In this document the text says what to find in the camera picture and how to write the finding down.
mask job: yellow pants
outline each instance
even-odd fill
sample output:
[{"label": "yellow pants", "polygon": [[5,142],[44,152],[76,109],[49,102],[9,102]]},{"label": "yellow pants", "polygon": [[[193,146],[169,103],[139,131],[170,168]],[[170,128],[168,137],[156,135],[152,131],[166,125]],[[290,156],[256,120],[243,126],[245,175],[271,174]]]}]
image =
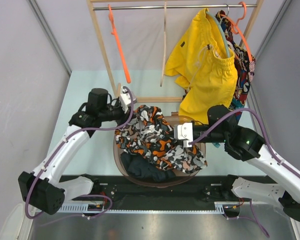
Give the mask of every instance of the yellow pants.
[{"label": "yellow pants", "polygon": [[203,124],[208,123],[210,107],[230,106],[238,78],[234,52],[229,49],[230,57],[226,58],[221,33],[206,11],[208,9],[202,9],[194,17],[165,66],[167,76],[181,74],[175,82],[184,89],[190,88],[180,105],[179,115]]}]

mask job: light blue tabletop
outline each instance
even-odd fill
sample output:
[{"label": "light blue tabletop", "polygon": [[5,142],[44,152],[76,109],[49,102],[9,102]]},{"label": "light blue tabletop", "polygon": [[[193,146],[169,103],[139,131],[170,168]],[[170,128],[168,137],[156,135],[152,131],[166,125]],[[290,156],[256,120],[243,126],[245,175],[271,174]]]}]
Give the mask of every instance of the light blue tabletop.
[{"label": "light blue tabletop", "polygon": [[[125,83],[122,71],[113,71],[116,84],[119,82],[129,87],[136,96],[140,97],[180,97],[184,90],[174,83],[175,77],[165,77],[163,87],[160,87],[160,70],[131,70],[131,84]],[[60,113],[55,125],[49,151],[60,141],[68,126],[72,115],[75,114],[82,103],[88,99],[88,93],[93,88],[104,88],[113,95],[110,81],[106,71],[73,71],[63,99]],[[166,116],[179,109],[179,104],[174,103],[148,103],[162,109]],[[239,124],[253,129],[251,116],[244,112]],[[102,128],[114,127],[114,122],[105,122]],[[114,131],[95,132],[92,138],[77,152],[73,160],[66,168],[65,175],[117,175],[121,173],[117,169],[113,153]],[[235,160],[224,151],[224,145],[219,148],[211,143],[206,144],[206,159],[208,167],[200,171],[197,176],[212,175],[245,175],[263,176],[262,171],[254,166]]]}]

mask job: black cloth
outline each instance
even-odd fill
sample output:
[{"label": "black cloth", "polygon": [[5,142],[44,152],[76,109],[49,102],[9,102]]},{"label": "black cloth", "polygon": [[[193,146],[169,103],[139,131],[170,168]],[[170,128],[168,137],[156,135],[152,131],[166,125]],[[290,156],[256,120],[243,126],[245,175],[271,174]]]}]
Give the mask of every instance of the black cloth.
[{"label": "black cloth", "polygon": [[156,183],[161,183],[176,176],[172,169],[159,170],[141,155],[124,152],[120,157],[126,172],[136,179],[153,179]]}]

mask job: white wall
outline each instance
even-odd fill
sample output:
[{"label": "white wall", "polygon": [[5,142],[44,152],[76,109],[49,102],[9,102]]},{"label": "white wall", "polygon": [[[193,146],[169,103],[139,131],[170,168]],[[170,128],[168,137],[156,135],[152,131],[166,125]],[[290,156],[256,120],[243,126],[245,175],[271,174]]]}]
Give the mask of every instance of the white wall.
[{"label": "white wall", "polygon": [[46,156],[69,76],[25,0],[0,0],[0,230]]},{"label": "white wall", "polygon": [[261,53],[252,83],[272,145],[300,169],[300,0]]},{"label": "white wall", "polygon": [[[97,36],[85,0],[37,0],[72,70],[105,70]],[[179,0],[168,5],[237,4],[236,0]],[[254,4],[256,0],[246,0]],[[265,0],[248,39],[251,52],[255,54],[262,43],[273,19],[284,0]],[[106,7],[107,3],[96,3]],[[163,1],[114,2],[111,6],[163,6]],[[183,8],[167,10],[167,58],[189,27],[200,9]],[[218,8],[211,8],[217,13]],[[244,32],[253,8],[239,24]],[[115,38],[111,35],[108,11],[96,12],[111,68],[122,69]],[[115,25],[122,44],[127,65],[131,70],[159,70],[163,57],[163,9],[113,11]],[[231,8],[229,16],[236,20],[243,14],[242,8]]]}]

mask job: round bin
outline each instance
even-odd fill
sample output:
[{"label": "round bin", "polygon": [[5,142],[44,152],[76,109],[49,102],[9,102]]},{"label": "round bin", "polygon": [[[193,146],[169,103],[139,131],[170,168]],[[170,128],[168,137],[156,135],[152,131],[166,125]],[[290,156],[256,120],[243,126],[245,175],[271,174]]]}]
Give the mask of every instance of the round bin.
[{"label": "round bin", "polygon": [[[177,116],[165,116],[164,118],[172,127],[174,127],[175,125],[189,123],[189,122],[193,121],[193,119],[190,117],[178,116],[178,115]],[[197,143],[196,145],[201,150],[204,157],[206,157],[206,144]],[[138,184],[138,185],[147,186],[147,187],[166,188],[169,186],[184,183],[184,182],[190,180],[191,178],[193,178],[199,172],[199,171],[196,171],[196,172],[193,172],[192,174],[186,174],[182,171],[174,169],[173,172],[175,173],[176,178],[169,179],[165,182],[155,182],[152,179],[137,179],[132,176],[129,176],[128,173],[126,172],[124,165],[120,158],[120,156],[123,152],[124,152],[123,150],[118,148],[118,146],[116,144],[116,136],[114,136],[113,154],[114,154],[115,164],[123,176],[125,176],[129,181],[131,181],[135,184]]]}]

